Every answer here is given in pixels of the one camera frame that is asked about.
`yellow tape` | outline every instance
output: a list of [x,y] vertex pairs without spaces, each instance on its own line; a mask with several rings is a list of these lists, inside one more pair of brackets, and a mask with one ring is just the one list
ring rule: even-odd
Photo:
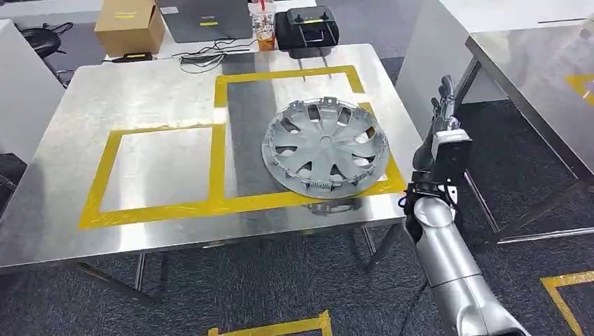
[[571,309],[569,309],[569,307],[567,306],[567,303],[565,303],[565,301],[561,297],[561,294],[559,294],[557,288],[592,282],[594,281],[594,271],[566,274],[560,276],[551,276],[548,278],[541,278],[540,281],[544,285],[544,288],[546,288],[548,294],[553,299],[555,305],[557,305],[557,308],[559,308],[559,310],[561,311],[561,314],[563,315],[563,318],[565,318],[565,320],[567,321],[567,324],[569,324],[569,327],[574,331],[574,333],[577,336],[583,336],[583,331],[581,331],[579,323],[577,323],[575,316],[573,315]]
[[347,75],[347,79],[353,92],[365,93],[363,85],[361,84],[361,80],[359,79],[359,74],[357,74],[357,70],[355,70],[354,66],[352,65],[329,66],[326,68],[303,70],[242,73],[238,75],[221,75],[216,78],[216,83],[214,86],[214,107],[227,106],[227,84],[229,83],[266,81],[270,79],[319,76],[340,73]]
[[594,91],[590,91],[586,87],[587,83],[594,84],[594,75],[569,75],[565,76],[565,80],[581,95],[583,100],[594,106]]
[[209,200],[225,198],[225,124],[212,127],[208,188]]
[[[226,99],[226,84],[245,81],[260,81],[271,78],[288,78],[301,76],[314,76],[344,72],[349,78],[353,91],[363,92],[359,76],[353,66],[335,66],[333,68],[308,69],[303,71],[277,71],[272,73],[248,73],[244,75],[219,76],[217,78],[216,92],[224,88]],[[373,113],[369,103],[360,103],[360,107]],[[99,212],[101,202],[107,188],[109,175],[116,161],[121,138],[127,134],[148,132],[163,132],[172,130],[189,130],[192,128],[210,127],[212,129],[209,190],[208,199],[198,202],[185,202],[162,206],[150,206],[139,209],[125,209],[117,211]],[[282,207],[296,207],[304,204],[325,202],[324,199],[309,198],[294,192],[276,192],[264,195],[225,198],[225,124],[196,124],[184,127],[171,127],[168,125],[141,129],[117,129],[111,131],[105,145],[103,156],[99,161],[97,173],[93,179],[87,202],[83,208],[78,226],[80,228],[101,228],[112,225],[131,223],[146,223],[152,221],[165,221],[169,219],[192,218],[204,216],[221,216],[236,214],[245,211],[258,211]],[[386,181],[378,181],[368,190],[354,197],[365,197],[386,193],[400,193],[406,188],[402,175],[392,157],[389,155],[386,168]]]
[[322,336],[332,336],[330,314],[327,310],[321,313],[317,318],[308,318],[300,321],[232,331],[224,334],[219,334],[219,329],[212,328],[208,330],[208,336],[280,336],[304,333],[312,330],[321,330]]
[[87,202],[83,207],[83,213],[78,222],[79,227],[94,223],[99,214],[99,207],[101,206],[105,189],[107,189],[107,181],[109,180],[109,175],[111,175],[113,164],[116,161],[116,155],[118,154],[121,140],[121,134],[116,132],[110,132],[107,137],[107,143],[105,143],[103,155],[101,156],[99,166],[97,167],[97,173],[95,173],[95,178],[91,183]]

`cardboard box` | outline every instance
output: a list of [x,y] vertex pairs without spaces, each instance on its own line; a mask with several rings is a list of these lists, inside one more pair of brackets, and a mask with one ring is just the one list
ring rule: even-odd
[[109,57],[159,52],[165,24],[154,0],[104,0],[95,25]]

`metal tabletop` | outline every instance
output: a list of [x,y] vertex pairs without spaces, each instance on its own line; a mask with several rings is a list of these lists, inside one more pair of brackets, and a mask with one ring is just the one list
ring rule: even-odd
[[475,33],[467,47],[576,177],[590,178],[594,21]]
[[0,268],[401,221],[397,192],[308,204],[264,167],[273,116],[324,96],[368,103],[408,180],[421,139],[370,45],[230,55],[202,74],[175,59],[79,68],[0,220]]

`robotic arm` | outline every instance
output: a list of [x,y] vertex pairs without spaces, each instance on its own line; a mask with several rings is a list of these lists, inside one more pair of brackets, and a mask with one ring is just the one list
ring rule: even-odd
[[453,113],[452,78],[441,82],[441,100],[431,100],[431,129],[413,159],[417,171],[406,191],[405,231],[449,335],[529,336],[491,292],[454,223],[456,185],[466,169],[471,139]]

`cable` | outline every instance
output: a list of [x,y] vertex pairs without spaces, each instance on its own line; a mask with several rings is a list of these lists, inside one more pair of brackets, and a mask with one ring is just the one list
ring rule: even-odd
[[[173,54],[172,57],[180,56],[179,58],[179,68],[185,72],[186,74],[203,74],[204,72],[211,71],[212,69],[217,68],[224,60],[225,56],[227,55],[226,50],[237,50],[236,48],[240,47],[249,47],[251,46],[256,40],[250,42],[249,44],[242,44],[242,45],[230,45],[234,43],[237,39],[233,39],[232,41],[215,41],[213,46],[207,46],[200,49],[197,52],[178,52],[177,54]],[[219,44],[226,44],[227,47],[221,47]],[[210,50],[217,51],[216,53],[206,54],[206,52]],[[188,71],[184,69],[183,64],[192,64],[195,67],[210,68],[202,71]]]
[[74,23],[72,23],[72,22],[66,22],[66,23],[63,23],[63,24],[61,24],[59,26],[53,27],[52,29],[48,29],[49,26],[50,25],[47,24],[47,23],[44,23],[42,25],[42,27],[44,29],[51,30],[52,32],[55,32],[58,36],[60,36],[63,33],[69,31],[70,29],[72,29],[72,27],[74,27]]
[[[215,69],[215,68],[217,68],[217,67],[218,67],[218,66],[219,66],[219,65],[220,65],[220,64],[223,62],[223,58],[225,58],[225,55],[224,55],[224,54],[220,55],[220,57],[219,57],[219,58],[215,58],[215,59],[213,59],[213,60],[211,60],[211,61],[208,61],[208,63],[206,63],[206,64],[192,63],[192,62],[186,62],[186,63],[184,63],[184,59],[183,59],[183,58],[181,58],[181,59],[179,60],[179,69],[180,69],[180,70],[182,70],[183,72],[185,72],[186,74],[190,74],[190,75],[203,74],[204,72],[208,72],[208,71],[211,71],[212,69]],[[206,69],[206,70],[202,70],[202,71],[196,71],[196,72],[194,72],[194,71],[187,71],[187,70],[185,70],[185,69],[182,67],[182,64],[192,64],[192,65],[193,65],[193,66],[195,66],[195,67],[204,68],[204,67],[208,67],[208,66],[209,66],[209,65],[211,65],[213,62],[215,62],[214,66],[212,66],[212,67],[210,67],[210,68],[208,68],[208,69]]]
[[445,185],[445,198],[448,199],[448,202],[452,205],[454,210],[456,210],[456,217],[454,217],[454,224],[458,228],[458,231],[460,231],[460,235],[462,236],[462,239],[465,242],[467,242],[468,239],[470,239],[470,236],[468,235],[466,227],[464,227],[464,217],[462,216],[462,211],[458,207],[458,204],[456,202],[454,202],[454,200],[452,199],[452,195],[450,195],[450,186],[447,184]]
[[423,292],[428,284],[429,284],[429,280],[425,277],[424,283],[421,285],[419,290],[417,290],[415,297],[413,297],[413,299],[408,304],[408,309],[406,310],[406,313],[404,313],[404,320],[402,320],[402,324],[400,325],[400,331],[398,331],[398,336],[403,336],[404,328],[406,327],[406,322],[408,321],[408,317],[410,317],[410,313],[413,312],[413,309],[415,308],[415,306],[417,305],[417,302],[419,302],[419,299],[421,298],[421,294],[423,294]]
[[[210,50],[215,50],[215,51],[232,50],[234,48],[249,47],[252,44],[254,44],[254,42],[256,42],[256,40],[253,40],[252,42],[250,42],[248,44],[231,45],[236,41],[237,41],[236,38],[234,38],[231,41],[215,40],[214,45],[212,45],[212,46],[209,45],[206,47],[202,47],[199,51],[196,51],[196,52],[178,52],[177,54],[171,55],[171,57],[176,57],[176,56],[180,56],[180,55],[187,55],[187,56],[204,55],[206,52],[208,52]],[[226,44],[227,46],[221,47],[221,46],[219,46],[219,44]]]

